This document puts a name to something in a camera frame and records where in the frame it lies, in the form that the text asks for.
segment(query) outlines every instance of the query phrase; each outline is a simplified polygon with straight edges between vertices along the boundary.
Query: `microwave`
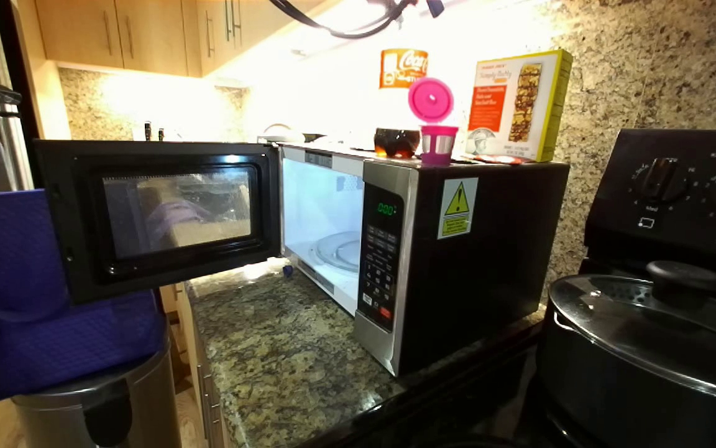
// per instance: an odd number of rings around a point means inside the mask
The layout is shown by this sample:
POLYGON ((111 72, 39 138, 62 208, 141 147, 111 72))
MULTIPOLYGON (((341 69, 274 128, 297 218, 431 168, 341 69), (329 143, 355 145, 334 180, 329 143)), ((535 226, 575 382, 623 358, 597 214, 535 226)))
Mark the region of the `microwave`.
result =
POLYGON ((237 143, 39 143, 75 302, 268 257, 394 376, 540 306, 566 164, 452 164, 237 143))

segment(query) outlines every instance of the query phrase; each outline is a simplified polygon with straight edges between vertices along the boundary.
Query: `kitchen counter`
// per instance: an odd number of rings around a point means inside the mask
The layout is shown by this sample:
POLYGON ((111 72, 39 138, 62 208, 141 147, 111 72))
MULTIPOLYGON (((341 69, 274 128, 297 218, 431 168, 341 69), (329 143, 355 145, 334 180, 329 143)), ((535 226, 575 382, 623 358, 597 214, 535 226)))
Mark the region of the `kitchen counter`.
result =
POLYGON ((187 291, 231 447, 334 442, 427 376, 389 376, 351 338, 351 317, 287 260, 198 277, 187 291))

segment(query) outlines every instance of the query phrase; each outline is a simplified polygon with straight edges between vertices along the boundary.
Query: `open microwave door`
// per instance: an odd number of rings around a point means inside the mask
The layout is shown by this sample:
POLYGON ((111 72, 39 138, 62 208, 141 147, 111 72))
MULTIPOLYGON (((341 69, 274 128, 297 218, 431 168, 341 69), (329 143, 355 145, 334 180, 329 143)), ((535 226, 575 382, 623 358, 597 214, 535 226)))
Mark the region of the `open microwave door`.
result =
POLYGON ((280 254, 272 145, 39 143, 75 305, 280 254))

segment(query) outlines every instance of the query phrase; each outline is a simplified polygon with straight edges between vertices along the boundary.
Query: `cabinet door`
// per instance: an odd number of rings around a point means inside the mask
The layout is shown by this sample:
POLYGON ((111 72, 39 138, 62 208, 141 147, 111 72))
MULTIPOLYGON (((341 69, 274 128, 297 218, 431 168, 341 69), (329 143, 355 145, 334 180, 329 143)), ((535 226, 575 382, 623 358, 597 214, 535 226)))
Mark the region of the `cabinet door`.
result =
MULTIPOLYGON (((241 48, 253 48, 256 43, 275 36, 278 31, 298 25, 268 0, 231 0, 231 2, 237 2, 233 20, 241 48)), ((325 9, 325 0, 294 0, 294 6, 305 15, 315 15, 318 9, 325 9)))
POLYGON ((38 0, 50 60, 123 67, 114 0, 38 0))
POLYGON ((187 76, 183 2, 116 0, 124 67, 187 76))
POLYGON ((198 0, 201 72, 221 67, 233 52, 228 33, 231 0, 198 0))

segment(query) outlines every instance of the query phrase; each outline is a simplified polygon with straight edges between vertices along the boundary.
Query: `pink lid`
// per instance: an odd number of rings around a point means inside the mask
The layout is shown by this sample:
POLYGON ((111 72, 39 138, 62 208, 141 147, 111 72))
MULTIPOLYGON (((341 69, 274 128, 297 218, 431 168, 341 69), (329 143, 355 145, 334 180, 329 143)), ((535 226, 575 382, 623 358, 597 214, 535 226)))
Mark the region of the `pink lid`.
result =
POLYGON ((408 106, 415 118, 441 122, 452 112, 452 89, 436 78, 422 78, 410 84, 408 106))

